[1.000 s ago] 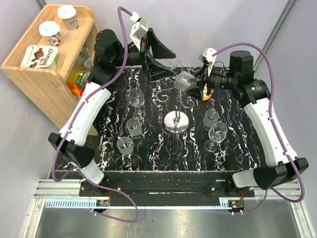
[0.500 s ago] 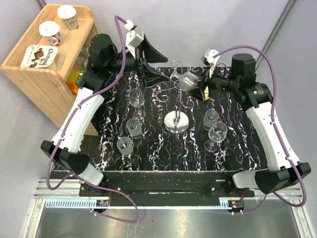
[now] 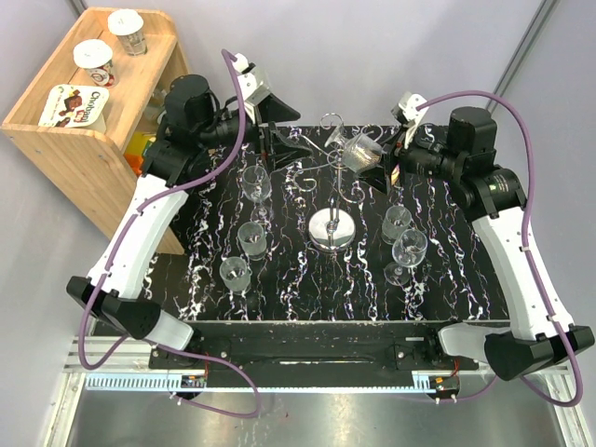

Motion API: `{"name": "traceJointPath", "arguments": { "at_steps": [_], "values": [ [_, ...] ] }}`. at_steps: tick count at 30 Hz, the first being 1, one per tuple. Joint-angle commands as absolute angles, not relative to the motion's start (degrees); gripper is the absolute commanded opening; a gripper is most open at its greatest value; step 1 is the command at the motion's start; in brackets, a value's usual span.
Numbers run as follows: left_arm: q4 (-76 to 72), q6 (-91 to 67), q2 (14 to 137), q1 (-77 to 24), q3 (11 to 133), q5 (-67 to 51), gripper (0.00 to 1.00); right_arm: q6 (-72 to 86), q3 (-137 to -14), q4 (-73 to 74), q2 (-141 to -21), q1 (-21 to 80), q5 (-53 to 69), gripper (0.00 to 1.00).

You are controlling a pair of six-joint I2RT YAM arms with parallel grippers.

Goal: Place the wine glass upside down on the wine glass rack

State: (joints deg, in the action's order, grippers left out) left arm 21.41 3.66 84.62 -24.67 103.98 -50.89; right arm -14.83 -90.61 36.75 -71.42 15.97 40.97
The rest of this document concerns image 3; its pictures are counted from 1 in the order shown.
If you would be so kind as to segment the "chrome wine glass rack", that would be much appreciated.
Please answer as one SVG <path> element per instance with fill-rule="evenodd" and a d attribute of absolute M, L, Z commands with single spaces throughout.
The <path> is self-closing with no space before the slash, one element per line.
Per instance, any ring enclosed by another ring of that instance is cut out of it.
<path fill-rule="evenodd" d="M 345 128 L 343 118 L 336 113 L 328 113 L 324 115 L 320 119 L 319 124 L 323 129 L 328 130 L 330 135 L 333 129 L 337 126 L 343 126 Z M 345 136 L 348 139 L 351 139 L 358 134 L 349 137 L 345 131 Z M 334 180 L 332 182 L 332 192 L 330 193 L 329 205 L 326 208 L 315 211 L 315 213 L 309 218 L 307 233 L 310 241 L 319 251 L 328 253 L 344 251 L 355 238 L 356 224 L 351 215 L 341 208 L 341 203 L 343 201 L 349 203 L 360 203 L 363 201 L 363 199 L 347 198 L 344 195 L 344 173 L 351 170 L 342 164 L 342 150 L 339 148 L 339 146 L 334 143 L 328 147 L 319 147 L 313 142 L 311 142 L 309 145 L 321 152 L 326 160 L 324 164 L 315 166 L 314 169 L 319 170 L 323 167 L 332 169 L 334 172 Z"/>

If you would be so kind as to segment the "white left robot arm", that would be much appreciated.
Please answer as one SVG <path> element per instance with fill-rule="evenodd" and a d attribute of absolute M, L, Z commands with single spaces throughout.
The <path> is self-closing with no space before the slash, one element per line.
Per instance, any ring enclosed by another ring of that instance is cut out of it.
<path fill-rule="evenodd" d="M 72 277 L 67 293 L 83 308 L 79 333 L 96 318 L 136 340 L 169 347 L 182 368 L 199 363 L 195 332 L 162 307 L 140 296 L 146 269 L 190 189 L 213 181 L 232 163 L 243 143 L 270 170 L 307 156 L 307 150 L 277 136 L 279 123 L 300 113 L 271 92 L 256 74 L 237 74 L 238 108 L 219 102 L 198 74 L 175 78 L 164 99 L 156 140 L 143 154 L 129 207 L 101 259 L 83 277 Z"/>

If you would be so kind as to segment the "ribbed glass goblet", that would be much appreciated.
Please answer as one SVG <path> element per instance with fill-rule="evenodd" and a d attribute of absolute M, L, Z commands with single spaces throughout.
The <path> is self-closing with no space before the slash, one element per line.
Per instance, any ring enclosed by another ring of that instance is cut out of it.
<path fill-rule="evenodd" d="M 360 133 L 348 139 L 345 136 L 345 128 L 337 126 L 324 146 L 328 147 L 334 143 L 342 150 L 342 164 L 356 174 L 372 169 L 381 162 L 383 155 L 381 145 L 366 134 Z"/>

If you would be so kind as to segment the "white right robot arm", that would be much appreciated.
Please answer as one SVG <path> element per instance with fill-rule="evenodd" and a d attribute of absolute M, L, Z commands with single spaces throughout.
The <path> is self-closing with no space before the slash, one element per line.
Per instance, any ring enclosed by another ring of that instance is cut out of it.
<path fill-rule="evenodd" d="M 376 167 L 360 177 L 384 193 L 401 174 L 440 179 L 480 237 L 507 302 L 506 328 L 453 323 L 425 343 L 424 358 L 443 369 L 456 357 L 487 363 L 504 381 L 568 360 L 595 343 L 574 323 L 550 282 L 534 237 L 522 229 L 529 200 L 518 176 L 495 164 L 497 124 L 479 107 L 452 111 L 448 125 L 422 124 L 422 113 L 396 106 L 400 128 L 382 141 Z"/>

